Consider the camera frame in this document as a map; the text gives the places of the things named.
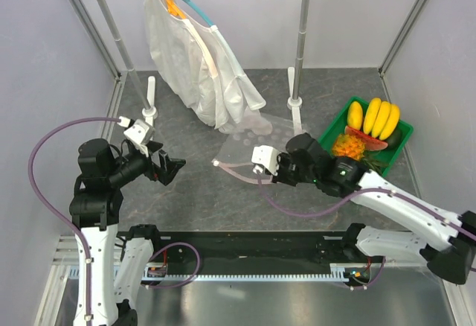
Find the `watermelon slice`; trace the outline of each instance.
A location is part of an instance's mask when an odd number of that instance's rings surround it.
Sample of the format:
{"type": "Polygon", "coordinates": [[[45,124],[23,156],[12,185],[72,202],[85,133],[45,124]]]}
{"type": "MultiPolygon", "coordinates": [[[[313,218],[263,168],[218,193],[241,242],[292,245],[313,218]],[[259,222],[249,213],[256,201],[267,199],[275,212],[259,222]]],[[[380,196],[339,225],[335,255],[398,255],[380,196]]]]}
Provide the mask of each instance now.
{"type": "Polygon", "coordinates": [[[386,149],[388,146],[388,144],[385,141],[378,140],[377,138],[373,138],[372,136],[364,134],[362,131],[354,129],[349,126],[345,127],[344,132],[348,135],[356,136],[360,138],[365,144],[365,149],[368,151],[380,151],[380,150],[386,149]]]}

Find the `clothes rack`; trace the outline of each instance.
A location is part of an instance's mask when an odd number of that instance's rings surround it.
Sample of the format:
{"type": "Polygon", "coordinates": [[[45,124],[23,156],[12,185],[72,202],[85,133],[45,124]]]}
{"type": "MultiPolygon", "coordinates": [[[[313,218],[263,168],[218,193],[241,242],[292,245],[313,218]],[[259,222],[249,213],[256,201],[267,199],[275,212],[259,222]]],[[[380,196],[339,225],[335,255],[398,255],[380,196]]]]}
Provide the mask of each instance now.
{"type": "MultiPolygon", "coordinates": [[[[111,10],[107,4],[106,0],[97,0],[101,12],[104,15],[104,19],[111,31],[111,34],[116,42],[120,56],[122,57],[126,69],[131,77],[132,84],[137,91],[139,97],[144,104],[144,109],[142,114],[146,121],[149,124],[153,124],[153,119],[157,117],[157,109],[155,108],[155,81],[153,77],[149,78],[148,87],[147,87],[147,96],[144,96],[141,88],[141,81],[137,71],[134,68],[132,60],[129,56],[129,52],[124,45],[124,42],[120,36],[118,27],[114,21],[111,10]]],[[[301,73],[303,70],[303,55],[304,47],[306,44],[306,26],[307,26],[307,16],[309,12],[309,0],[301,0],[300,6],[300,23],[299,23],[299,32],[297,35],[297,53],[295,59],[295,66],[288,68],[288,81],[289,81],[289,99],[287,102],[288,107],[292,111],[292,120],[295,125],[295,130],[300,128],[300,107],[302,106],[302,99],[299,97],[299,87],[301,73]]]]}

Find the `white wall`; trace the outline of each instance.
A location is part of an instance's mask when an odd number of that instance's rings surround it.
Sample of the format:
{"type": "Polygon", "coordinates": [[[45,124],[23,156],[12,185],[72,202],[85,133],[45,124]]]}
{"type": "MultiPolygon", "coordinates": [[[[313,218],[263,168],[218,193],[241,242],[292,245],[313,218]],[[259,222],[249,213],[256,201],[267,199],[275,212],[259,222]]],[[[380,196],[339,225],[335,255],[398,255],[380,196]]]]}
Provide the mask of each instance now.
{"type": "Polygon", "coordinates": [[[476,211],[476,0],[429,0],[387,81],[415,127],[408,146],[423,197],[476,211]]]}
{"type": "MultiPolygon", "coordinates": [[[[0,324],[29,326],[66,230],[33,194],[28,156],[61,123],[104,115],[113,79],[68,0],[0,2],[0,324]]],[[[71,128],[38,155],[39,186],[63,213],[77,148],[99,128],[71,128]]]]}
{"type": "MultiPolygon", "coordinates": [[[[124,69],[95,0],[83,0],[124,69]]],[[[108,0],[138,70],[155,69],[144,33],[143,0],[108,0]]],[[[245,68],[294,65],[300,0],[193,0],[215,21],[245,68]]],[[[311,0],[304,65],[377,67],[415,0],[311,0]]]]}

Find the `gray table surface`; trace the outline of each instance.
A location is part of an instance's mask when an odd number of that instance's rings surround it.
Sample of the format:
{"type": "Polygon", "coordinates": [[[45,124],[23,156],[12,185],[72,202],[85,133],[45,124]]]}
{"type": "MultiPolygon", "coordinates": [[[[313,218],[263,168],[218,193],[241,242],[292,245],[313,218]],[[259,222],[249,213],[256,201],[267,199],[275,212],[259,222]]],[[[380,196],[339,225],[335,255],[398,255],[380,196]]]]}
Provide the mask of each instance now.
{"type": "MultiPolygon", "coordinates": [[[[286,107],[286,70],[257,69],[246,73],[266,99],[267,104],[261,111],[290,119],[286,107]]],[[[347,203],[329,216],[312,219],[289,217],[273,209],[260,196],[256,185],[241,182],[212,165],[211,161],[228,136],[203,124],[156,72],[140,72],[144,87],[150,75],[157,78],[159,116],[155,122],[158,130],[155,139],[164,143],[170,156],[186,159],[187,164],[168,186],[141,177],[123,188],[121,229],[138,223],[154,223],[165,231],[345,230],[351,223],[402,229],[386,217],[353,203],[347,203]]],[[[352,96],[366,100],[385,98],[374,68],[305,69],[300,95],[304,101],[302,121],[315,137],[326,129],[352,96]]],[[[139,118],[141,110],[141,102],[127,80],[118,114],[139,118]]],[[[121,128],[115,127],[112,143],[119,144],[122,140],[121,128]]],[[[403,155],[387,179],[410,193],[415,191],[403,155]]],[[[324,195],[311,185],[296,188],[272,185],[266,189],[281,205],[301,212],[320,211],[337,202],[336,198],[324,195]]]]}

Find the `green plastic tray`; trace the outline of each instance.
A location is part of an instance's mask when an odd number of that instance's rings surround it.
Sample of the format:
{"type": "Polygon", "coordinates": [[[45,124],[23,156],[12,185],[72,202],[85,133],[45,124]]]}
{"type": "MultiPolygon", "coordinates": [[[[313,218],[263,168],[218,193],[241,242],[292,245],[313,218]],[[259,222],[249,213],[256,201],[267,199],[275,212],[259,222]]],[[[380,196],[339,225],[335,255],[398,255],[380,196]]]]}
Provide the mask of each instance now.
{"type": "MultiPolygon", "coordinates": [[[[330,153],[334,141],[337,139],[339,134],[344,133],[345,126],[347,125],[347,111],[349,110],[349,106],[353,101],[358,101],[362,105],[362,109],[364,110],[365,116],[365,112],[367,111],[369,103],[359,97],[350,98],[346,106],[338,113],[334,121],[330,124],[324,134],[322,134],[322,136],[318,139],[321,146],[328,153],[330,153]]],[[[405,123],[401,120],[399,121],[397,127],[402,131],[402,142],[400,143],[400,145],[392,150],[379,151],[376,155],[376,159],[387,164],[387,167],[382,169],[382,176],[387,175],[388,171],[392,167],[398,155],[402,152],[403,147],[405,146],[414,131],[414,127],[412,127],[409,123],[405,123]]]]}

